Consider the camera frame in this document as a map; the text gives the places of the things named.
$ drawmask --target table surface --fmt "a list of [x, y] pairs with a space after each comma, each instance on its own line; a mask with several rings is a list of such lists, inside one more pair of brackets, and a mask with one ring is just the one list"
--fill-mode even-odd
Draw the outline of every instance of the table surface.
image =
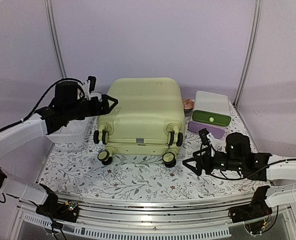
[[[240, 117], [230, 104], [231, 123], [225, 128], [225, 137], [232, 132], [248, 135]], [[192, 157], [200, 149], [197, 133], [186, 130], [183, 145], [177, 156], [177, 164], [166, 168], [161, 156], [123, 155], [113, 156], [113, 163], [103, 166], [97, 154], [104, 145], [93, 143], [96, 118], [89, 125], [86, 140], [82, 144], [57, 143], [50, 153], [39, 177], [39, 183], [52, 190], [80, 197], [168, 202], [185, 199], [214, 199], [254, 192], [265, 182], [252, 180], [220, 180], [202, 174], [195, 175], [182, 165], [182, 160]], [[224, 141], [218, 141], [217, 149], [223, 151]], [[235, 172], [226, 172], [238, 178]]]

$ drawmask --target white basket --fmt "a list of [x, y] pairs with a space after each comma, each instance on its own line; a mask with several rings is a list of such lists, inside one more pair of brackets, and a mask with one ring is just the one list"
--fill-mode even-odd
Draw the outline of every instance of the white basket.
[[80, 144], [84, 142], [89, 123], [93, 117], [87, 117], [85, 120], [73, 120], [65, 127], [63, 126], [56, 132], [47, 135], [55, 144]]

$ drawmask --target vertical metal rail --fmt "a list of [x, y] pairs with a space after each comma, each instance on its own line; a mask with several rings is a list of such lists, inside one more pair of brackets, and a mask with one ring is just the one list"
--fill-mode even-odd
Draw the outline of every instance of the vertical metal rail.
[[253, 16], [253, 22], [252, 22], [251, 35], [250, 35], [250, 41], [249, 41], [248, 50], [247, 50], [247, 55], [246, 55], [246, 59], [245, 59], [244, 65], [243, 65], [242, 74], [241, 74], [239, 86], [238, 86], [238, 89], [237, 89], [237, 93], [236, 93], [236, 96], [235, 96], [235, 99], [234, 99], [234, 102], [233, 102], [233, 105], [236, 108], [238, 107], [238, 105], [240, 103], [242, 91], [243, 91], [244, 84], [246, 82], [246, 78], [247, 78], [249, 67], [250, 67], [252, 53], [253, 53], [256, 37], [257, 37], [258, 28], [259, 28], [261, 5], [262, 5], [262, 0], [256, 0], [254, 16]]
[[54, 48], [54, 52], [56, 55], [60, 75], [62, 78], [66, 78], [67, 73], [66, 73], [66, 70], [64, 67], [63, 58], [62, 58], [62, 54], [61, 54], [61, 50], [60, 50], [60, 46], [59, 46], [58, 33], [57, 33], [56, 25], [55, 25], [52, 0], [45, 0], [44, 2], [45, 2], [45, 6], [46, 6], [50, 34], [51, 34], [51, 38], [52, 38], [53, 48]]

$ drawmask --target suitcase shell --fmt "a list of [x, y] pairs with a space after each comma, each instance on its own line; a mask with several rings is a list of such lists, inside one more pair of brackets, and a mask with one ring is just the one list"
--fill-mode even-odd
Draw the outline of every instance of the suitcase shell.
[[[121, 78], [108, 95], [118, 105], [98, 117], [98, 130], [109, 134], [106, 150], [111, 154], [162, 155], [179, 152], [178, 133], [184, 135], [185, 118], [178, 83], [168, 77]], [[168, 146], [169, 132], [175, 131]]]

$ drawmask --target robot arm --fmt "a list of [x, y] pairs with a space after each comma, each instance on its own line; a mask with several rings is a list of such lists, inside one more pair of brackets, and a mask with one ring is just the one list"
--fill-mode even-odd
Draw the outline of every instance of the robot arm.
[[[183, 161], [183, 165], [198, 176], [205, 171], [206, 175], [230, 181], [296, 180], [296, 158], [252, 153], [249, 137], [236, 132], [227, 136], [226, 152], [216, 151], [212, 145], [212, 134], [204, 128], [199, 135], [202, 141], [200, 151]], [[190, 165], [190, 162], [195, 162], [195, 166]], [[223, 177], [213, 175], [214, 169], [220, 170]], [[227, 170], [238, 172], [240, 178], [227, 178], [223, 173]], [[272, 207], [290, 203], [296, 203], [296, 183], [279, 187], [262, 186], [255, 191], [250, 204], [232, 207], [229, 216], [233, 222], [247, 221], [271, 214]]]
[[[83, 96], [78, 98], [80, 86], [75, 81], [62, 81], [56, 85], [55, 97], [48, 107], [34, 112], [27, 120], [0, 132], [0, 159], [25, 143], [49, 135], [71, 120], [83, 120], [86, 117], [108, 114], [118, 101], [103, 94], [99, 101], [91, 97], [95, 87], [95, 77], [90, 76], [82, 89]], [[32, 201], [41, 205], [41, 213], [47, 212], [52, 217], [58, 209], [58, 197], [48, 187], [25, 182], [19, 177], [0, 168], [0, 193]]]

